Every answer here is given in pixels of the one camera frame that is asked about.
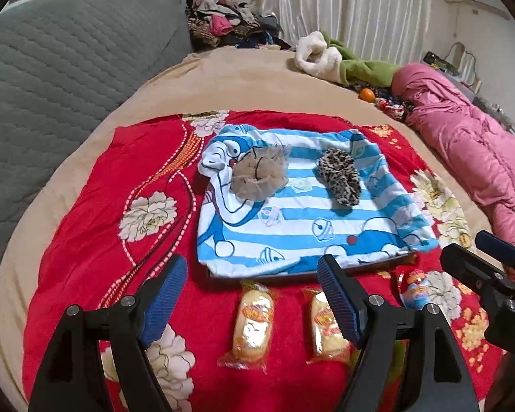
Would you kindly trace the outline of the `blue striped cartoon towel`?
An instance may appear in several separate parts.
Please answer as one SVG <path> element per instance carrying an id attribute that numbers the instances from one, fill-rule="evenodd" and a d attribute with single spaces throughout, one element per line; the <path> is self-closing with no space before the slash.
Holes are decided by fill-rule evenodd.
<path id="1" fill-rule="evenodd" d="M 263 200 L 232 189 L 234 168 L 271 147 L 286 159 L 285 186 Z M 349 155 L 360 192 L 338 203 L 319 175 L 330 150 Z M 376 143 L 356 129 L 318 133 L 227 125 L 205 147 L 208 179 L 197 230 L 198 261 L 220 278 L 312 273 L 324 254 L 344 268 L 437 247 L 431 222 Z"/>

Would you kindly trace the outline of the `dark rectangular tray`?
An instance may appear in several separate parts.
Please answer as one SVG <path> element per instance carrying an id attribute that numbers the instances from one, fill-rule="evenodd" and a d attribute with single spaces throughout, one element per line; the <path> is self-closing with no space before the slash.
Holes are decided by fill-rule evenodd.
<path id="1" fill-rule="evenodd" d="M 372 262 L 372 263 L 359 263 L 358 265 L 352 265 L 345 267 L 344 273 L 349 276 L 361 275 L 366 273 L 372 273 L 376 271 L 389 271 L 397 266 L 404 265 L 417 265 L 420 260 L 420 254 L 416 251 L 412 251 L 409 254 L 398 255 L 395 257 L 387 257 L 386 259 Z M 256 280 L 256 281 L 267 281 L 273 283 L 284 283 L 285 281 L 312 281 L 316 279 L 316 271 L 306 272 L 283 272 L 283 273 L 271 273 L 254 276 L 242 276 L 242 277 L 220 277 L 215 276 L 210 270 L 205 273 L 207 280 L 214 281 L 217 283 L 232 284 L 240 282 L 242 280 Z"/>

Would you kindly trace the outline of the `beige bed sheet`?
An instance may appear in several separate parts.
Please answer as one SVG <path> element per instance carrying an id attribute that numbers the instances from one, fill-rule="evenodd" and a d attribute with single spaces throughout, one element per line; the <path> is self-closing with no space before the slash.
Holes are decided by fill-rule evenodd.
<path id="1" fill-rule="evenodd" d="M 160 115 L 197 114 L 212 109 L 272 109 L 324 118 L 338 115 L 357 126 L 390 125 L 408 139 L 452 190 L 471 231 L 489 228 L 485 214 L 417 133 L 358 101 L 355 93 L 298 72 L 290 53 L 225 47 L 188 55 L 182 63 L 142 85 L 52 176 L 45 178 L 43 188 L 13 231 L 0 266 L 0 388 L 13 410 L 27 409 L 21 388 L 22 337 L 28 306 L 37 287 L 39 263 L 98 156 L 110 145 L 114 129 Z"/>

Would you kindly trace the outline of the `white striped curtain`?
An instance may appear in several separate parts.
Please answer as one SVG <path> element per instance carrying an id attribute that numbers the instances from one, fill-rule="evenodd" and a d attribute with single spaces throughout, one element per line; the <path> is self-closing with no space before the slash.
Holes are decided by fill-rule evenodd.
<path id="1" fill-rule="evenodd" d="M 358 57 L 408 64 L 419 60 L 432 0 L 253 0 L 273 15 L 290 45 L 314 31 L 339 40 Z"/>

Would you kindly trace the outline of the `rice cracker packet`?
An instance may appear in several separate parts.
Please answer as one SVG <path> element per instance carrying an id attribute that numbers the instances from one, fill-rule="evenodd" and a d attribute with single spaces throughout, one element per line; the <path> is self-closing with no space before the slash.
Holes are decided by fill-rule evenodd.
<path id="1" fill-rule="evenodd" d="M 275 290 L 243 280 L 230 351 L 217 365 L 238 370 L 267 370 L 273 320 L 276 311 Z"/>
<path id="2" fill-rule="evenodd" d="M 343 337 L 325 293 L 306 288 L 302 295 L 309 310 L 311 331 L 311 359 L 308 363 L 330 361 L 349 365 L 352 344 Z"/>

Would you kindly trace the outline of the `leopard print scrunchie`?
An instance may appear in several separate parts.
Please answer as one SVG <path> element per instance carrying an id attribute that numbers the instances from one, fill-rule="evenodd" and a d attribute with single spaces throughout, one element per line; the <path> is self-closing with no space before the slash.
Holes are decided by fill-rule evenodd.
<path id="1" fill-rule="evenodd" d="M 318 174 L 339 205 L 353 207 L 359 204 L 361 179 L 348 152 L 337 148 L 326 150 L 318 160 Z"/>

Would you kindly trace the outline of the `green white plush garment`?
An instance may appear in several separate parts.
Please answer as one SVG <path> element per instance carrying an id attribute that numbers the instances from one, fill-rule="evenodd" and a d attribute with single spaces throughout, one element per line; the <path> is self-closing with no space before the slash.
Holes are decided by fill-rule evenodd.
<path id="1" fill-rule="evenodd" d="M 320 31 L 298 40 L 294 60 L 307 75 L 344 87 L 363 81 L 376 88 L 389 88 L 401 68 L 383 60 L 360 59 L 343 43 Z"/>

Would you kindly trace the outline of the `red blue egg toy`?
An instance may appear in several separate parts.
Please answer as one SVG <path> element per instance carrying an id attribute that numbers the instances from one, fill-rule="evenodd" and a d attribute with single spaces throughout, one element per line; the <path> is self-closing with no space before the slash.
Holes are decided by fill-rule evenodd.
<path id="1" fill-rule="evenodd" d="M 404 308 L 420 311 L 431 300 L 432 286 L 426 273 L 421 269 L 401 273 L 397 279 L 397 286 Z"/>

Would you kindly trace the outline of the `vanity mirror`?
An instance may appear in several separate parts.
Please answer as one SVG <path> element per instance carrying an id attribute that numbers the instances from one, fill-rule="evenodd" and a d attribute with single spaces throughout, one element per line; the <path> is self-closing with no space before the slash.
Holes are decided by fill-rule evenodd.
<path id="1" fill-rule="evenodd" d="M 482 80 L 477 72 L 476 56 L 463 43 L 455 42 L 448 51 L 445 60 L 456 70 L 454 77 L 474 94 L 481 88 Z"/>

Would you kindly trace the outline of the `grey quilted headboard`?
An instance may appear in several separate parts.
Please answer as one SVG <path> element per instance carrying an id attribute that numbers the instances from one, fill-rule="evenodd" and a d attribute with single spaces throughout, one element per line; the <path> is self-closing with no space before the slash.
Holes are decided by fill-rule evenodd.
<path id="1" fill-rule="evenodd" d="M 56 168 L 191 52 L 186 0 L 30 0 L 0 15 L 0 264 Z"/>

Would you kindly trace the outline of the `beige mesh scrunchie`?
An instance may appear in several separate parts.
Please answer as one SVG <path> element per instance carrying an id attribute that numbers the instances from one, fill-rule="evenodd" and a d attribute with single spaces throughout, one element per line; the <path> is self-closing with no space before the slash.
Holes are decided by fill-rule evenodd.
<path id="1" fill-rule="evenodd" d="M 232 168 L 230 190 L 240 199 L 266 201 L 288 183 L 283 147 L 253 147 Z"/>

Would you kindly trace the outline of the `pile of clothes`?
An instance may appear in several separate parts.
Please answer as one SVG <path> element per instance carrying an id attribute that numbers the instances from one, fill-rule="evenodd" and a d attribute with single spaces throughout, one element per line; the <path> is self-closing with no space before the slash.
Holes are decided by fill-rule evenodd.
<path id="1" fill-rule="evenodd" d="M 219 47 L 291 50 L 282 40 L 282 28 L 273 14 L 261 16 L 246 2 L 187 0 L 186 17 L 195 51 Z"/>

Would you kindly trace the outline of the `pink quilted duvet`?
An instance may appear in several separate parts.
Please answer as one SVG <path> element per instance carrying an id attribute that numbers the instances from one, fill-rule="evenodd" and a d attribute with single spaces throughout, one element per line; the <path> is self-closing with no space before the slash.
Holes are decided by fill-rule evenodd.
<path id="1" fill-rule="evenodd" d="M 405 121 L 408 127 L 445 161 L 488 216 L 492 232 L 515 244 L 515 135 L 424 64 L 396 71 L 391 89 L 414 105 Z"/>

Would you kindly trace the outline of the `orange fruit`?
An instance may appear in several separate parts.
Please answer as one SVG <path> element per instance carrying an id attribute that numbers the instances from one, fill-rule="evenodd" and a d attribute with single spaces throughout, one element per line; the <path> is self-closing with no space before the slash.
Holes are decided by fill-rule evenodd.
<path id="1" fill-rule="evenodd" d="M 359 92 L 359 98 L 362 100 L 362 101 L 366 101 L 366 102 L 369 102 L 369 103 L 372 103 L 376 100 L 376 95 L 374 93 L 374 91 L 370 88 L 363 88 L 360 92 Z"/>

